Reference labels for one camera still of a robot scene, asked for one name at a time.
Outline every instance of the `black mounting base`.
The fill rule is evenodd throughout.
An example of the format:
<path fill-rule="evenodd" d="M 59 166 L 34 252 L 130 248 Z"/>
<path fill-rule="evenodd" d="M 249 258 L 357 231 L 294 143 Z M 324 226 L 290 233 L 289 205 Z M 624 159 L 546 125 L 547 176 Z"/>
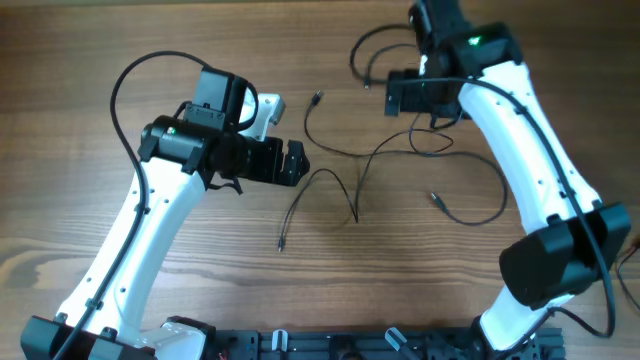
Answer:
<path fill-rule="evenodd" d="M 182 317 L 172 317 L 167 322 L 195 327 L 205 336 L 201 360 L 339 360 L 330 351 L 336 337 L 348 339 L 366 360 L 563 360 L 564 340 L 560 329 L 543 328 L 521 351 L 507 357 L 500 353 L 471 353 L 454 346 L 468 339 L 469 328 L 442 328 L 427 331 L 404 331 L 406 338 L 401 351 L 396 351 L 385 339 L 385 331 L 378 332 L 318 332 L 289 333 L 278 330 L 276 348 L 273 351 L 274 334 L 257 331 L 216 330 L 202 322 Z M 21 337 L 21 346 L 28 360 L 52 359 L 72 328 L 64 321 L 51 321 L 32 317 Z M 82 331 L 64 359 L 113 359 L 151 360 L 155 350 L 134 348 L 118 342 L 115 331 L 103 331 L 94 335 Z"/>
<path fill-rule="evenodd" d="M 424 360 L 471 360 L 465 351 L 449 345 L 468 328 L 443 328 L 429 331 L 406 331 L 407 346 Z M 366 360 L 405 360 L 385 340 L 385 332 L 355 333 L 289 333 L 286 352 L 272 351 L 273 335 L 255 331 L 218 330 L 216 345 L 228 351 L 233 360 L 333 360 L 329 353 L 329 342 L 334 336 L 349 336 Z M 505 360 L 563 360 L 564 340 L 560 329 L 543 328 L 536 333 L 535 340 L 521 352 Z"/>
<path fill-rule="evenodd" d="M 447 104 L 439 104 L 432 99 L 425 90 L 424 83 L 402 84 L 401 80 L 420 79 L 418 69 L 406 69 L 404 71 L 391 71 L 384 105 L 385 116 L 398 116 L 401 112 L 432 114 L 437 118 L 458 118 L 462 107 L 460 103 L 452 101 Z"/>

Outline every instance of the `black joint housing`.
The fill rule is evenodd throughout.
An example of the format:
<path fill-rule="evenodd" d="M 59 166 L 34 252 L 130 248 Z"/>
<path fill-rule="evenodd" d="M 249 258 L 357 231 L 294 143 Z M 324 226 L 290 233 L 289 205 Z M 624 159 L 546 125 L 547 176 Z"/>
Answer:
<path fill-rule="evenodd" d="M 608 269 L 631 231 L 631 219 L 620 203 L 585 214 Z M 536 310 L 565 294 L 584 292 L 602 278 L 589 239 L 577 218 L 550 218 L 500 255 L 500 272 L 521 304 Z"/>
<path fill-rule="evenodd" d="M 138 149 L 141 161 L 160 157 L 182 164 L 187 174 L 197 172 L 208 188 L 215 173 L 225 179 L 295 186 L 309 172 L 309 160 L 299 141 L 267 137 L 263 142 L 231 131 L 160 116 L 145 127 Z"/>
<path fill-rule="evenodd" d="M 424 74 L 418 69 L 392 71 L 387 85 L 385 115 L 400 112 L 431 113 L 439 118 L 455 118 L 461 112 L 458 94 L 462 82 L 416 82 L 399 80 L 434 78 L 478 78 L 483 70 L 507 61 L 521 64 L 522 52 L 503 23 L 472 28 L 460 11 L 457 0 L 422 1 L 409 11 L 416 40 L 427 55 Z"/>
<path fill-rule="evenodd" d="M 20 336 L 20 346 L 27 360 L 52 359 L 67 340 L 73 327 L 32 316 Z M 153 360 L 155 350 L 135 348 L 115 340 L 117 332 L 105 328 L 100 336 L 80 331 L 73 346 L 62 359 Z"/>

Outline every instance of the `black cable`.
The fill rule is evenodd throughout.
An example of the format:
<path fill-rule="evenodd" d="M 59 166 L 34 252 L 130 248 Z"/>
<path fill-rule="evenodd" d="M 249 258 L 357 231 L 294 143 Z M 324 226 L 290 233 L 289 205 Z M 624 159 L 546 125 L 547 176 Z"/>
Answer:
<path fill-rule="evenodd" d="M 176 112 L 173 114 L 173 118 L 177 120 L 180 114 L 182 114 L 182 112 L 184 111 L 184 109 L 187 108 L 187 105 L 191 105 L 190 100 L 183 101 L 180 104 L 180 106 L 178 107 L 178 110 L 176 110 Z"/>
<path fill-rule="evenodd" d="M 382 49 L 376 51 L 371 58 L 369 59 L 369 63 L 367 64 L 367 71 L 364 73 L 364 88 L 365 89 L 369 89 L 369 87 L 371 86 L 371 71 L 373 70 L 373 64 L 376 62 L 376 60 L 384 53 L 389 52 L 391 50 L 397 49 L 397 48 L 401 48 L 401 47 L 410 47 L 413 49 L 417 49 L 418 47 L 414 44 L 405 44 L 405 43 L 399 43 L 399 44 L 393 44 L 393 45 L 389 45 L 389 46 L 385 46 Z"/>
<path fill-rule="evenodd" d="M 355 59 L 356 59 L 356 53 L 358 52 L 358 49 L 360 48 L 362 43 L 365 42 L 371 36 L 373 36 L 375 34 L 378 34 L 378 33 L 381 33 L 383 31 L 388 31 L 388 30 L 410 30 L 410 31 L 413 31 L 413 28 L 410 25 L 407 25 L 407 24 L 388 24 L 388 25 L 379 26 L 379 27 L 377 27 L 375 29 L 369 30 L 364 35 L 362 35 L 358 39 L 356 44 L 353 46 L 353 48 L 351 49 L 351 54 L 349 55 L 349 68 L 351 68 L 351 73 L 353 74 L 353 76 L 356 79 L 361 80 L 361 81 L 365 81 L 365 79 L 366 79 L 366 77 L 364 75 L 362 75 L 358 71 L 358 69 L 356 69 Z M 386 84 L 387 83 L 386 79 L 369 78 L 368 81 L 369 81 L 369 84 Z"/>
<path fill-rule="evenodd" d="M 462 118 L 462 114 L 463 113 L 460 112 L 460 116 L 458 117 L 458 120 L 460 120 L 460 118 Z M 458 219 L 453 214 L 451 214 L 449 209 L 445 206 L 444 201 L 442 200 L 442 198 L 440 198 L 435 192 L 432 192 L 431 193 L 431 197 L 433 198 L 433 200 L 436 203 L 436 205 L 438 205 L 440 210 L 442 210 L 442 212 L 444 212 L 444 214 L 449 219 L 455 221 L 458 224 L 466 225 L 466 226 L 481 226 L 481 225 L 485 225 L 485 224 L 488 224 L 488 223 L 492 222 L 493 220 L 497 219 L 498 217 L 500 217 L 500 215 L 502 215 L 504 210 L 507 208 L 507 200 L 509 199 L 509 188 L 507 186 L 507 180 L 505 179 L 504 174 L 502 173 L 502 171 L 500 171 L 500 168 L 498 167 L 498 165 L 496 165 L 491 160 L 483 157 L 482 155 L 479 155 L 479 154 L 476 154 L 476 153 L 473 153 L 473 152 L 470 152 L 470 151 L 454 151 L 454 152 L 438 154 L 438 153 L 433 153 L 433 152 L 422 152 L 422 151 L 418 150 L 416 148 L 415 144 L 413 143 L 413 131 L 414 131 L 414 126 L 416 125 L 417 121 L 418 121 L 418 117 L 416 117 L 415 120 L 413 120 L 413 123 L 411 123 L 411 126 L 409 127 L 409 145 L 411 146 L 413 151 L 415 151 L 417 154 L 420 154 L 420 155 L 422 155 L 424 157 L 427 157 L 427 158 L 447 157 L 447 156 L 466 156 L 466 157 L 471 157 L 471 158 L 474 158 L 474 159 L 478 159 L 478 160 L 482 161 L 483 163 L 489 165 L 496 172 L 496 174 L 498 175 L 498 178 L 500 179 L 500 185 L 502 186 L 502 202 L 500 203 L 500 208 L 491 217 L 489 217 L 487 219 L 484 219 L 482 221 L 469 222 L 469 221 L 463 221 L 463 220 Z"/>
<path fill-rule="evenodd" d="M 435 134 L 432 130 L 427 130 L 427 129 L 414 129 L 414 131 L 423 131 L 423 132 L 428 132 L 428 133 L 433 133 Z M 355 203 L 354 205 L 351 205 L 351 199 L 349 198 L 349 195 L 347 194 L 347 191 L 342 183 L 342 181 L 340 180 L 340 178 L 331 170 L 329 169 L 319 169 L 318 171 L 314 172 L 313 175 L 315 175 L 317 172 L 319 172 L 320 170 L 322 171 L 329 171 L 331 172 L 335 177 L 336 180 L 338 180 L 338 183 L 340 183 L 340 186 L 342 187 L 345 196 L 347 197 L 347 202 L 349 203 L 349 207 L 351 208 L 351 213 L 353 214 L 353 219 L 355 220 L 356 223 L 360 222 L 360 211 L 358 208 L 358 199 L 360 197 L 360 191 L 362 190 L 362 187 L 364 185 L 364 180 L 367 176 L 367 173 L 369 172 L 369 167 L 371 165 L 371 161 L 373 160 L 374 157 L 378 156 L 378 155 L 383 155 L 383 154 L 409 154 L 409 155 L 417 155 L 416 153 L 409 151 L 402 151 L 402 150 L 392 150 L 392 151 L 378 151 L 380 150 L 380 148 L 382 148 L 386 143 L 388 143 L 389 141 L 397 138 L 400 135 L 403 134 L 407 134 L 409 133 L 409 130 L 403 130 L 400 132 L 397 132 L 393 135 L 391 135 L 390 137 L 388 137 L 387 139 L 385 139 L 382 143 L 380 143 L 380 145 L 378 145 L 375 150 L 369 154 L 350 154 L 348 156 L 351 157 L 363 157 L 366 156 L 369 158 L 369 160 L 367 161 L 367 166 L 365 167 L 364 171 L 362 172 L 362 176 L 360 176 L 360 179 L 358 179 L 358 184 L 356 186 L 356 197 L 355 197 Z M 440 151 L 444 151 L 445 149 L 447 149 L 449 146 L 451 146 L 450 144 L 434 151 L 434 153 L 438 153 Z M 298 204 L 298 202 L 300 201 L 300 198 L 302 197 L 302 194 L 305 192 L 305 190 L 307 190 L 307 188 L 310 186 L 311 184 L 311 178 L 309 180 L 307 180 L 307 183 L 305 184 L 305 186 L 302 188 L 302 190 L 300 190 L 300 192 L 298 193 L 298 195 L 296 196 L 296 198 L 293 200 L 293 202 L 291 203 L 291 206 L 289 207 L 289 211 L 287 211 L 287 215 L 285 216 L 284 222 L 282 224 L 282 231 L 280 232 L 280 239 L 278 241 L 278 249 L 280 251 L 282 251 L 281 249 L 284 247 L 284 243 L 285 243 L 285 233 L 286 233 L 286 228 L 287 228 L 287 223 L 289 222 L 289 217 L 290 215 L 293 213 L 293 211 L 295 210 L 296 205 Z"/>
<path fill-rule="evenodd" d="M 122 128 L 120 127 L 120 124 L 118 122 L 118 116 L 116 114 L 116 98 L 118 96 L 118 90 L 120 89 L 122 82 L 124 81 L 125 77 L 131 72 L 131 70 L 133 70 L 133 68 L 140 65 L 146 60 L 159 57 L 159 56 L 179 56 L 179 57 L 193 60 L 204 67 L 211 67 L 209 64 L 207 64 L 203 60 L 200 60 L 199 58 L 191 54 L 166 50 L 166 51 L 153 52 L 137 59 L 136 61 L 131 63 L 129 66 L 127 66 L 122 72 L 122 74 L 120 74 L 120 76 L 118 77 L 118 80 L 116 81 L 116 84 L 114 85 L 113 91 L 111 93 L 111 99 L 109 101 L 109 111 L 111 112 L 111 121 L 113 123 L 114 129 L 116 130 L 116 134 L 118 135 L 120 142 L 122 142 L 122 146 L 124 146 L 124 149 L 127 152 L 127 155 L 129 156 L 129 160 L 131 160 L 131 164 L 133 165 L 133 168 L 135 170 L 136 177 L 138 178 L 138 187 L 140 190 L 140 201 L 138 202 L 138 205 L 136 207 L 136 216 L 133 220 L 133 224 L 129 229 L 129 233 L 125 238 L 125 241 L 122 244 L 122 247 L 118 251 L 118 254 L 116 255 L 111 266 L 109 267 L 109 270 L 107 271 L 107 274 L 105 275 L 104 279 L 100 283 L 98 290 L 96 290 L 96 293 L 92 298 L 92 301 L 87 302 L 87 309 L 85 310 L 84 314 L 82 314 L 82 317 L 80 318 L 76 326 L 71 331 L 71 334 L 69 334 L 69 337 L 65 340 L 65 342 L 60 347 L 60 350 L 58 350 L 58 352 L 56 353 L 55 357 L 53 358 L 54 360 L 62 359 L 64 354 L 71 348 L 71 346 L 73 346 L 74 340 L 78 337 L 78 335 L 86 325 L 87 321 L 89 321 L 89 318 L 91 317 L 91 315 L 93 315 L 93 312 L 100 306 L 100 303 L 102 301 L 104 293 L 107 290 L 107 287 L 109 286 L 109 283 L 111 282 L 114 274 L 120 267 L 120 264 L 122 263 L 122 260 L 124 259 L 124 256 L 126 255 L 127 250 L 129 249 L 129 247 L 131 246 L 131 243 L 133 242 L 136 232 L 140 227 L 140 223 L 145 213 L 145 209 L 147 208 L 146 176 L 144 174 L 144 171 L 142 170 L 142 166 L 140 165 L 140 162 L 138 161 L 133 149 L 131 148 L 131 145 L 129 145 L 129 142 L 127 141 L 127 138 L 125 137 L 122 131 Z"/>
<path fill-rule="evenodd" d="M 640 240 L 636 240 L 632 247 L 621 255 L 622 260 L 620 260 L 620 262 L 618 263 L 616 276 L 618 277 L 618 281 L 620 281 L 622 292 L 624 293 L 627 300 L 629 300 L 633 304 L 633 306 L 636 307 L 636 310 L 640 311 L 640 304 L 638 304 L 636 299 L 631 294 L 631 291 L 629 291 L 629 288 L 627 288 L 627 285 L 624 283 L 624 280 L 622 280 L 622 266 L 638 251 L 638 248 L 640 248 Z"/>
<path fill-rule="evenodd" d="M 316 174 L 323 171 L 330 173 L 331 175 L 333 175 L 336 181 L 338 181 L 338 184 L 340 184 L 340 188 L 342 189 L 342 192 L 344 192 L 344 196 L 347 198 L 347 203 L 349 203 L 349 209 L 351 209 L 353 218 L 356 219 L 356 222 L 358 222 L 357 211 L 353 206 L 353 203 L 351 202 L 351 197 L 349 197 L 349 193 L 347 193 L 347 189 L 344 187 L 344 184 L 342 183 L 342 180 L 340 180 L 340 177 L 338 177 L 338 175 L 336 175 L 336 173 L 334 173 L 333 170 L 326 169 L 326 168 L 318 169 L 314 171 L 313 174 L 311 174 L 311 176 L 309 176 L 309 179 L 307 179 L 307 183 L 304 184 L 304 187 L 302 188 L 302 190 L 300 190 L 295 200 L 293 200 L 293 202 L 291 203 L 291 206 L 289 207 L 289 210 L 287 211 L 287 215 L 284 217 L 284 223 L 282 224 L 282 231 L 280 232 L 280 240 L 278 241 L 278 251 L 282 252 L 282 250 L 284 249 L 284 241 L 285 241 L 284 233 L 287 230 L 287 224 L 289 223 L 289 217 L 291 216 L 291 213 L 295 209 L 296 205 L 298 205 L 298 202 L 300 201 L 302 194 L 304 194 L 307 188 L 309 188 L 309 186 L 311 185 L 311 181 L 316 176 Z"/>
<path fill-rule="evenodd" d="M 392 81 L 392 83 L 399 84 L 399 85 L 420 84 L 420 83 L 427 83 L 427 82 L 458 82 L 458 83 L 477 85 L 477 86 L 481 86 L 483 88 L 489 89 L 495 92 L 496 94 L 504 97 L 505 99 L 509 100 L 509 102 L 511 102 L 511 104 L 515 106 L 515 111 L 518 114 L 523 115 L 524 118 L 527 120 L 527 122 L 529 123 L 533 131 L 538 136 L 538 139 L 542 143 L 542 146 L 545 148 L 545 151 L 547 152 L 547 156 L 551 160 L 551 163 L 553 164 L 553 167 L 556 170 L 556 173 L 560 180 L 560 184 L 564 187 L 567 198 L 569 199 L 569 202 L 571 203 L 571 206 L 573 207 L 573 210 L 576 213 L 576 217 L 580 221 L 580 224 L 582 225 L 584 232 L 587 235 L 589 245 L 591 246 L 591 250 L 593 251 L 593 254 L 596 258 L 596 262 L 598 264 L 598 271 L 600 272 L 600 276 L 602 277 L 602 284 L 604 287 L 605 298 L 607 302 L 607 329 L 604 332 L 599 332 L 595 330 L 593 327 L 589 326 L 587 323 L 585 323 L 576 314 L 564 308 L 550 307 L 548 308 L 548 310 L 549 312 L 551 312 L 551 314 L 560 312 L 569 316 L 571 319 L 575 320 L 583 329 L 585 329 L 586 331 L 588 331 L 594 336 L 601 337 L 601 338 L 610 338 L 613 335 L 613 332 L 615 330 L 616 310 L 615 310 L 615 299 L 613 297 L 613 285 L 611 283 L 611 277 L 609 276 L 609 271 L 607 270 L 607 266 L 604 262 L 604 258 L 602 257 L 602 252 L 600 251 L 600 247 L 598 245 L 596 237 L 593 234 L 593 231 L 591 230 L 591 228 L 589 227 L 586 217 L 582 212 L 580 205 L 578 204 L 575 193 L 571 188 L 571 185 L 569 184 L 569 179 L 567 179 L 567 176 L 564 173 L 564 170 L 562 169 L 560 160 L 558 159 L 558 156 L 556 155 L 556 153 L 553 151 L 553 147 L 549 143 L 549 140 L 547 139 L 546 135 L 544 134 L 540 126 L 536 123 L 531 113 L 529 113 L 529 110 L 524 105 L 522 105 L 522 103 L 520 103 L 520 101 L 518 101 L 518 99 L 516 99 L 512 94 L 486 81 L 468 79 L 468 78 L 432 78 L 432 79 L 409 79 L 409 80 Z M 523 337 L 520 339 L 520 341 L 518 341 L 518 343 L 524 343 L 525 341 L 527 341 L 527 339 Z"/>
<path fill-rule="evenodd" d="M 463 224 L 463 225 L 468 225 L 468 226 L 477 226 L 477 225 L 487 224 L 487 223 L 489 223 L 489 222 L 491 222 L 491 221 L 493 221 L 493 220 L 497 219 L 497 218 L 498 218 L 500 215 L 502 215 L 502 213 L 504 212 L 504 210 L 505 210 L 505 208 L 506 208 L 506 206 L 507 206 L 508 188 L 507 188 L 507 182 L 506 182 L 506 179 L 504 178 L 504 175 L 503 175 L 503 174 L 502 174 L 502 172 L 500 171 L 500 168 L 499 168 L 496 164 L 492 163 L 491 161 L 489 161 L 489 160 L 485 159 L 484 157 L 482 157 L 482 156 L 480 156 L 480 155 L 478 155 L 478 154 L 472 153 L 472 152 L 456 151 L 456 152 L 452 152 L 452 153 L 444 153 L 444 154 L 441 154 L 443 151 L 445 151 L 446 149 L 450 148 L 450 147 L 453 145 L 454 141 L 453 141 L 453 139 L 452 139 L 451 137 L 449 137 L 449 136 L 447 136 L 447 135 L 444 135 L 444 134 L 441 134 L 441 133 L 438 133 L 438 132 L 436 132 L 436 131 L 434 131 L 434 130 L 429 130 L 429 129 L 416 129 L 416 128 L 415 128 L 415 124 L 416 124 L 416 122 L 418 121 L 418 119 L 420 118 L 420 115 L 421 115 L 421 114 L 418 114 L 418 115 L 416 116 L 416 118 L 413 120 L 413 122 L 412 122 L 412 124 L 411 124 L 411 126 L 410 126 L 410 128 L 409 128 L 408 130 L 398 132 L 398 133 L 396 133 L 396 134 L 392 135 L 391 137 L 387 138 L 387 139 L 386 139 L 386 140 L 384 140 L 380 145 L 378 145 L 378 146 L 376 147 L 376 149 L 375 149 L 373 152 L 371 152 L 371 153 L 369 153 L 369 154 L 355 154 L 355 153 L 350 153 L 350 152 L 347 152 L 347 151 L 343 151 L 343 150 L 335 149 L 335 148 L 333 148 L 333 147 L 330 147 L 330 146 L 327 146 L 327 145 L 324 145 L 324 144 L 319 143 L 317 140 L 315 140 L 315 139 L 311 136 L 311 133 L 309 132 L 308 122 L 309 122 L 309 115 L 311 114 L 311 111 L 312 111 L 312 110 L 313 110 L 313 109 L 318 105 L 318 103 L 319 103 L 319 102 L 320 102 L 320 100 L 322 99 L 323 95 L 324 95 L 324 93 L 323 93 L 322 91 L 318 91 L 318 92 L 313 96 L 313 98 L 311 99 L 311 103 L 309 104 L 309 107 L 307 108 L 307 111 L 305 112 L 305 117 L 304 117 L 304 122 L 303 122 L 303 124 L 304 124 L 304 132 L 305 132 L 305 134 L 306 134 L 307 138 L 308 138 L 308 139 L 309 139 L 313 144 L 315 144 L 316 146 L 318 146 L 319 148 L 321 148 L 321 149 L 323 149 L 323 150 L 325 150 L 325 151 L 331 152 L 331 153 L 335 153 L 335 154 L 338 154 L 338 155 L 347 156 L 347 157 L 351 157 L 351 158 L 364 158 L 364 157 L 368 157 L 368 158 L 369 158 L 369 160 L 368 160 L 368 162 L 367 162 L 367 165 L 366 165 L 366 167 L 365 167 L 365 170 L 364 170 L 364 172 L 362 173 L 362 176 L 360 177 L 360 179 L 359 179 L 359 181 L 358 181 L 358 184 L 357 184 L 357 186 L 356 186 L 355 206 L 354 206 L 354 207 L 352 207 L 353 218 L 354 218 L 354 220 L 355 220 L 355 222 L 356 222 L 356 223 L 358 223 L 358 222 L 359 222 L 359 214 L 360 214 L 360 212 L 359 212 L 359 206 L 358 206 L 358 204 L 359 204 L 360 192 L 361 192 L 361 189 L 362 189 L 362 187 L 363 187 L 363 185 L 364 185 L 365 177 L 366 177 L 366 175 L 367 175 L 367 173 L 368 173 L 368 171 L 369 171 L 369 167 L 370 167 L 370 165 L 371 165 L 371 161 L 373 160 L 373 157 L 374 157 L 374 156 L 377 156 L 377 155 L 383 155 L 383 154 L 409 154 L 409 155 L 422 155 L 422 156 L 430 155 L 430 156 L 433 156 L 433 157 L 435 157 L 436 155 L 440 155 L 440 156 L 456 156 L 456 155 L 462 155 L 462 156 L 469 156 L 469 157 L 473 157 L 473 158 L 479 159 L 479 160 L 481 160 L 482 162 L 484 162 L 484 163 L 488 164 L 489 166 L 491 166 L 491 167 L 496 171 L 496 173 L 498 174 L 498 177 L 499 177 L 499 179 L 500 179 L 501 185 L 502 185 L 503 199 L 502 199 L 501 206 L 500 206 L 500 208 L 498 209 L 498 211 L 496 212 L 496 214 L 494 214 L 494 215 L 493 215 L 493 216 L 491 216 L 490 218 L 485 219 L 485 220 L 483 220 L 483 221 L 481 221 L 481 222 L 478 222 L 478 223 L 470 223 L 470 222 L 464 222 L 464 221 L 461 221 L 461 220 L 457 219 L 456 217 L 454 217 L 453 215 L 451 215 L 451 214 L 449 213 L 449 211 L 446 209 L 446 207 L 444 206 L 444 203 L 442 203 L 442 202 L 441 202 L 441 200 L 439 200 L 439 201 L 440 201 L 440 203 L 442 204 L 442 206 L 441 206 L 440 204 L 438 204 L 438 206 L 439 206 L 439 207 L 440 207 L 440 209 L 441 209 L 443 212 L 445 212 L 445 214 L 447 214 L 447 216 L 449 216 L 452 220 L 454 220 L 454 221 L 455 221 L 455 222 L 457 222 L 457 223 L 460 223 L 460 224 Z M 441 147 L 441 148 L 439 148 L 439 149 L 437 149 L 437 150 L 435 150 L 435 151 L 429 152 L 429 153 L 420 152 L 420 151 L 418 151 L 418 150 L 415 148 L 415 146 L 413 146 L 413 139 L 411 138 L 412 133 L 413 133 L 413 132 L 415 132 L 415 131 L 426 132 L 426 133 L 430 133 L 430 134 L 433 134 L 433 135 L 438 135 L 438 136 L 440 136 L 440 137 L 442 137 L 442 138 L 447 139 L 447 140 L 449 141 L 449 143 L 448 143 L 447 145 L 445 145 L 445 146 L 443 146 L 443 147 Z M 391 141 L 391 140 L 393 140 L 394 138 L 396 138 L 396 137 L 398 137 L 398 136 L 400 136 L 400 135 L 403 135 L 403 134 L 409 134 L 409 139 L 410 139 L 411 146 L 413 147 L 413 151 L 407 151 L 407 150 L 389 150 L 389 151 L 379 151 L 379 150 L 380 150 L 380 148 L 382 148 L 382 146 L 384 146 L 386 143 L 388 143 L 389 141 Z M 335 175 L 335 173 L 333 173 L 333 175 L 334 175 L 334 176 L 336 176 L 336 179 L 338 180 L 338 182 L 340 183 L 340 185 L 341 185 L 341 186 L 343 187 L 343 189 L 344 189 L 344 186 L 342 185 L 342 181 L 337 177 L 337 175 Z M 286 235 L 285 233 L 286 233 L 287 223 L 288 223 L 288 221 L 289 221 L 290 214 L 295 210 L 295 207 L 296 207 L 297 203 L 300 201 L 300 198 L 302 197 L 302 194 L 306 191 L 306 189 L 309 187 L 309 185 L 310 185 L 310 184 L 311 184 L 311 181 L 310 181 L 310 180 L 308 180 L 308 181 L 307 181 L 307 184 L 306 184 L 306 185 L 302 188 L 302 190 L 298 193 L 298 195 L 296 196 L 296 198 L 293 200 L 293 202 L 292 202 L 291 206 L 289 207 L 289 210 L 287 211 L 287 214 L 286 214 L 286 216 L 285 216 L 285 220 L 284 220 L 283 225 L 282 225 L 282 230 L 281 230 L 281 232 L 280 232 L 280 238 L 279 238 L 279 240 L 278 240 L 278 250 L 279 250 L 279 251 L 281 251 L 281 252 L 282 252 L 282 249 L 284 248 L 285 235 Z M 351 203 L 351 201 L 350 201 L 350 199 L 349 199 L 348 195 L 346 194 L 346 190 L 345 190 L 345 195 L 347 196 L 347 201 L 348 201 L 349 203 Z"/>
<path fill-rule="evenodd" d="M 304 133 L 307 136 L 307 138 L 309 139 L 309 141 L 311 141 L 314 145 L 316 145 L 317 147 L 321 148 L 322 150 L 325 150 L 327 152 L 331 152 L 337 155 L 342 155 L 342 156 L 347 156 L 350 158 L 366 158 L 371 156 L 371 153 L 368 154 L 356 154 L 356 153 L 350 153 L 344 150 L 339 150 L 324 144 L 321 144 L 320 142 L 318 142 L 316 139 L 313 138 L 313 136 L 311 136 L 311 133 L 309 132 L 309 116 L 311 115 L 311 112 L 313 111 L 313 109 L 315 109 L 315 107 L 318 105 L 318 103 L 320 102 L 320 100 L 322 99 L 322 97 L 324 96 L 324 93 L 322 91 L 318 91 L 313 98 L 311 99 L 311 103 L 309 104 L 309 107 L 307 107 L 307 111 L 305 112 L 304 115 L 304 122 L 303 122 L 303 126 L 304 126 Z M 413 131 L 418 131 L 418 132 L 426 132 L 426 133 L 430 133 L 430 134 L 434 134 L 437 136 L 440 136 L 444 139 L 448 140 L 448 144 L 443 146 L 442 148 L 436 150 L 435 152 L 442 152 L 447 150 L 448 148 L 450 148 L 451 146 L 453 146 L 453 139 L 445 134 L 441 134 L 441 133 L 437 133 L 434 132 L 433 130 L 428 130 L 428 129 L 414 129 Z M 414 154 L 415 153 L 413 151 L 410 150 L 389 150 L 389 151 L 381 151 L 378 153 L 378 155 L 382 155 L 382 154 Z"/>
<path fill-rule="evenodd" d="M 460 115 L 458 115 L 457 118 L 452 118 L 448 123 L 445 123 L 443 125 L 436 125 L 436 122 L 438 121 L 438 117 L 435 115 L 431 116 L 431 123 L 429 123 L 429 127 L 433 130 L 444 130 L 447 128 L 452 127 L 453 125 L 457 124 L 458 122 L 460 122 L 460 120 L 462 120 L 462 116 L 464 115 L 464 111 L 460 111 Z"/>

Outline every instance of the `wood grain surface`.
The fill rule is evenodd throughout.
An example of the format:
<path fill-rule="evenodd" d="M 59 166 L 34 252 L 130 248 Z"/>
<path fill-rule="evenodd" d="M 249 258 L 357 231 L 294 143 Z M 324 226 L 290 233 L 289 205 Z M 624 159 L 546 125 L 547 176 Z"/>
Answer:
<path fill-rule="evenodd" d="M 318 140 L 367 152 L 411 115 L 385 118 L 384 89 L 369 92 L 348 69 L 366 30 L 405 22 L 409 1 L 11 8 L 0 10 L 0 358 L 20 359 L 31 315 L 52 317 L 82 278 L 133 174 L 112 129 L 108 100 L 120 72 L 154 50 L 193 53 L 281 94 L 287 111 L 274 136 L 305 142 L 312 169 L 330 167 L 353 193 L 365 163 L 328 154 L 304 137 L 304 110 Z M 623 201 L 640 225 L 640 3 L 628 1 L 466 1 L 476 23 L 504 20 L 519 39 L 538 97 L 565 149 L 605 202 Z M 394 32 L 363 46 L 414 41 Z M 411 50 L 380 59 L 375 75 L 416 66 Z M 122 125 L 137 146 L 143 126 L 190 99 L 198 67 L 156 59 L 125 81 Z M 455 149 L 491 157 L 479 130 L 446 131 Z M 439 140 L 420 135 L 419 146 Z M 399 139 L 390 148 L 406 148 Z M 276 249 L 298 189 L 243 182 L 241 197 L 207 193 L 175 239 L 154 284 L 144 328 L 171 315 L 219 328 L 293 330 L 467 325 L 502 286 L 500 251 L 523 236 L 517 207 L 482 227 L 452 223 L 430 191 L 459 217 L 496 211 L 500 187 L 487 166 L 468 159 L 389 155 L 375 160 L 350 219 L 333 179 L 321 176 Z M 640 298 L 640 261 L 625 270 Z M 558 317 L 571 359 L 640 357 L 640 315 L 615 282 L 613 339 L 586 334 Z M 605 326 L 600 284 L 568 307 Z"/>

